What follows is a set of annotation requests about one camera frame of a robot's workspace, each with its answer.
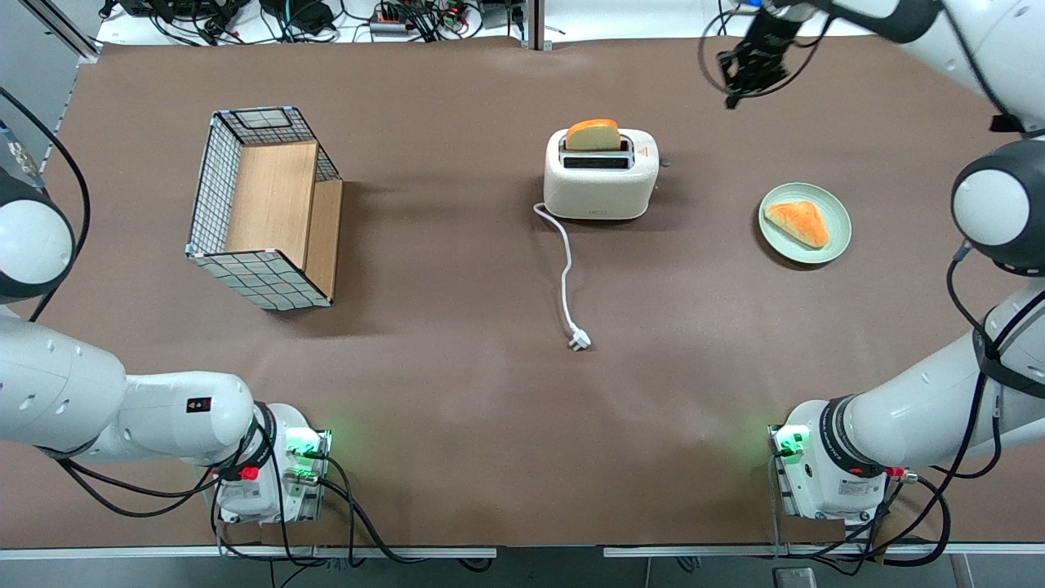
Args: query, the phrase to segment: warning label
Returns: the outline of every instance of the warning label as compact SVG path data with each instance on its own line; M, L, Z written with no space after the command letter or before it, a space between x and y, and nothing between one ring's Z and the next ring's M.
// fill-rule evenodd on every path
M870 480L841 480L838 483L838 494L841 496L866 496L878 492L882 487Z

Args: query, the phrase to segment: power cord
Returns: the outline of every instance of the power cord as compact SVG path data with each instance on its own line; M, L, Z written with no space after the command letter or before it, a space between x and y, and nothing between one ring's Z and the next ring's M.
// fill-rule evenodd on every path
M565 317L566 326L570 327L570 331L573 334L573 338L570 339L570 349L575 352L586 350L591 347L591 338L588 337L588 334L583 329L577 327L577 324L570 316L570 303L566 300L566 275L570 274L570 268L574 266L574 256L570 251L570 236L566 234L566 229L562 224L555 216L548 213L548 208L543 202L534 204L533 211L559 229L559 234L562 235L562 244L566 249L566 266L562 269L562 277L559 283L559 289L562 293L562 315Z
M338 496L340 496L341 499L344 500L346 504L348 504L349 509L353 511L356 515L358 515L359 522L362 522L363 526L367 530L367 534L370 535L370 539L374 542L374 545L377 547L378 550L380 550L380 552L386 558L398 564L419 564L421 562L427 561L426 558L417 558L417 559L403 558L402 556L399 556L398 554L393 551L391 548L389 548L388 544L386 544L385 541L381 539L381 536L377 533L377 530L374 527L374 524L370 520L370 517L367 516L367 513L363 510L363 507L358 503L358 501L355 500L355 498L350 496L344 489L342 489L341 487L339 487L338 485L331 483L326 478L320 478L319 484L327 488Z
M458 563L461 564L461 567L473 573L485 573L487 571L490 571L490 568L493 567L493 559L491 558L479 559L479 560L464 559L464 560L458 560Z

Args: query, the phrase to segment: green led light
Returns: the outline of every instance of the green led light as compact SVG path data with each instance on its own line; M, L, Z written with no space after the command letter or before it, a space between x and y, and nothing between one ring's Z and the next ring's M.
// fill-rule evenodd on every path
M286 449L296 452L307 452L316 449L319 434L307 427L294 427L286 430Z

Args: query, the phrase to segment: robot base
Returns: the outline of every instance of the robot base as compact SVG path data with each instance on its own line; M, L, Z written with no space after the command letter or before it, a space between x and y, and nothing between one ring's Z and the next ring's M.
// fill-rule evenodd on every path
M217 503L225 522L276 523L281 519L296 522L319 518L323 487L315 480L326 475L327 462L298 452L329 455L330 432L312 430L304 416L289 405L270 404L268 408L276 421L273 455L257 469L255 479L220 485Z
M861 478L840 469L820 441L820 415L828 402L799 404L787 424L771 427L774 451L796 450L777 460L777 477L785 512L807 519L842 519L859 525L875 516L885 494L886 475Z

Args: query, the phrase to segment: wooden panel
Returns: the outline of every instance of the wooden panel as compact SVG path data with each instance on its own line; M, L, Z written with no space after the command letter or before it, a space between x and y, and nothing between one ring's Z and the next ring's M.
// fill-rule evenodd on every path
M341 180L318 182L312 193L312 218L308 229L305 275L328 299L333 299L338 267L338 235L341 230Z
M304 266L318 152L317 141L243 147L226 251L279 249Z

